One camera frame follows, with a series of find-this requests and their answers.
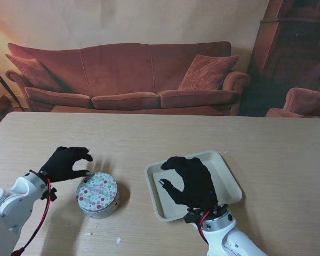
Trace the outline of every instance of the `wall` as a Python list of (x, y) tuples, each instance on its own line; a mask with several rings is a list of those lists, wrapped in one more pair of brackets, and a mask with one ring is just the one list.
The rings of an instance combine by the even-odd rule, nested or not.
[[(269, 0), (0, 0), (0, 71), (7, 43), (48, 50), (111, 43), (230, 41), (246, 71)], [(19, 96), (15, 83), (5, 79)]]

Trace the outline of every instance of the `couch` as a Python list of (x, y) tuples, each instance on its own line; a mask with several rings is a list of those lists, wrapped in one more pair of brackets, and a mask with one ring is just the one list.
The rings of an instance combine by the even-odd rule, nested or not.
[(270, 108), (266, 117), (320, 118), (320, 92), (292, 88), (283, 109)]
[(20, 71), (8, 70), (7, 78), (17, 83), (31, 111), (236, 116), (242, 89), (251, 79), (230, 71), (220, 90), (178, 90), (195, 56), (228, 57), (229, 42), (62, 51), (8, 46), (15, 57), (37, 59), (65, 88), (34, 88)]

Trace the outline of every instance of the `black glove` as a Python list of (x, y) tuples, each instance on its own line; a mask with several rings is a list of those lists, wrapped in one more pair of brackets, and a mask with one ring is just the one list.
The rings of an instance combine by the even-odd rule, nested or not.
[(90, 174), (88, 170), (73, 170), (73, 165), (76, 161), (85, 159), (91, 162), (93, 160), (88, 152), (87, 148), (59, 147), (40, 169), (38, 174), (49, 179), (51, 182), (88, 176)]
[(217, 195), (214, 190), (211, 174), (199, 158), (186, 159), (174, 156), (168, 159), (162, 166), (162, 170), (175, 169), (184, 183), (181, 192), (170, 181), (161, 179), (163, 188), (176, 204), (186, 204), (189, 208), (212, 210), (217, 205)]

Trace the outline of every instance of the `polka dot tin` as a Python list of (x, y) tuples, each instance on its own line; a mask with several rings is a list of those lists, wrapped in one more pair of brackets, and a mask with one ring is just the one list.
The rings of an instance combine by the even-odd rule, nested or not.
[(116, 211), (119, 192), (114, 178), (97, 172), (80, 182), (76, 192), (80, 208), (93, 219), (103, 219)]

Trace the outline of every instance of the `red wire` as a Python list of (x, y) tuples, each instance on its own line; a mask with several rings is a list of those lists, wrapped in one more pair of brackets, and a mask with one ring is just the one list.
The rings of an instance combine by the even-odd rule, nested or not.
[[(202, 219), (199, 222), (199, 226), (201, 227), (203, 224), (203, 221), (205, 220), (205, 218), (210, 214), (210, 211), (207, 211), (206, 214), (202, 217)], [(202, 237), (206, 240), (204, 233), (203, 233), (203, 228), (200, 228), (199, 230), (200, 234), (202, 235)]]
[(29, 241), (26, 243), (26, 245), (22, 248), (20, 248), (17, 251), (14, 251), (11, 256), (20, 256), (24, 250), (26, 249), (26, 247), (32, 242), (32, 240), (35, 238), (35, 236), (38, 234), (38, 231), (40, 230), (40, 228), (42, 227), (44, 220), (46, 218), (47, 212), (49, 211), (49, 207), (50, 207), (50, 203), (51, 203), (51, 181), (49, 179), (47, 179), (47, 188), (48, 188), (48, 192), (49, 192), (49, 196), (47, 198), (47, 203), (46, 203), (46, 208), (44, 210), (44, 214), (42, 216), (41, 221), (39, 222), (38, 227), (36, 228), (36, 230), (33, 232), (33, 234), (31, 235), (31, 238), (29, 239)]

